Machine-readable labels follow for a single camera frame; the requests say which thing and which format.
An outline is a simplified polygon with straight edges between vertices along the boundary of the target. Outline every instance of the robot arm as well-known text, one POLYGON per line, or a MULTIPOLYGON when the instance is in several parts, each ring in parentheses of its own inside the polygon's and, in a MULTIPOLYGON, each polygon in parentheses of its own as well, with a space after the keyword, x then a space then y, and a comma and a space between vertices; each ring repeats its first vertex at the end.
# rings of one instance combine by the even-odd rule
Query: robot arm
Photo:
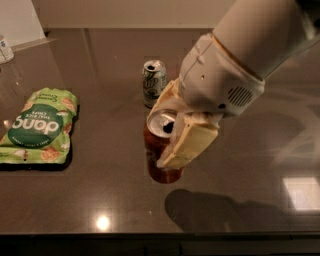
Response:
POLYGON ((238 0, 212 33, 200 37, 150 113, 177 113, 158 167, 192 161, 216 138, 221 118, 245 111, 281 63, 319 39, 316 7, 320 1, 238 0))

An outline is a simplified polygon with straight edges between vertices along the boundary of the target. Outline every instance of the reflective tabletop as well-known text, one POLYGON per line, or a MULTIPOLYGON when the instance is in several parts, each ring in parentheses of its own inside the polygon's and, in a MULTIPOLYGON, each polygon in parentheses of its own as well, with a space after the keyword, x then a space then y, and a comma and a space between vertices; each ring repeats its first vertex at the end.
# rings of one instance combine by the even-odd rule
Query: reflective tabletop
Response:
POLYGON ((32 91, 68 89, 80 110, 68 165, 0 165, 0 233, 319 231, 320 45, 284 63, 243 115, 224 119, 180 180, 149 176, 143 64, 163 61, 174 80, 207 32, 53 29, 46 41, 16 47, 2 69, 21 93, 1 112, 0 137, 32 91))

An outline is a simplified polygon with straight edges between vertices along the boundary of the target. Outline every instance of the can lid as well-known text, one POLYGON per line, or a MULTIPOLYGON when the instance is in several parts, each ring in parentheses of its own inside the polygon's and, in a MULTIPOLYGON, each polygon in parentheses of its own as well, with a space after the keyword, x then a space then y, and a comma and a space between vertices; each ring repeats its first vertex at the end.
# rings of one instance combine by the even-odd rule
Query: can lid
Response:
POLYGON ((149 131, 160 137, 170 138, 177 112, 173 110, 160 110, 148 117, 147 126, 149 131))
POLYGON ((144 63, 144 69, 149 72, 159 72, 165 68, 165 65, 160 60, 149 60, 144 63))

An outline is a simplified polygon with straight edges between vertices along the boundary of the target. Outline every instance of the green snack bag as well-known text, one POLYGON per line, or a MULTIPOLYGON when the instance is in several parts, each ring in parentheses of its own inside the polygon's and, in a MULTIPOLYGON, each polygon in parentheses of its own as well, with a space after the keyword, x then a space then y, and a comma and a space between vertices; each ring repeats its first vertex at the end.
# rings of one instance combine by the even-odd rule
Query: green snack bag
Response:
POLYGON ((66 90, 34 92, 0 140, 0 164, 63 164, 77 105, 77 98, 66 90))

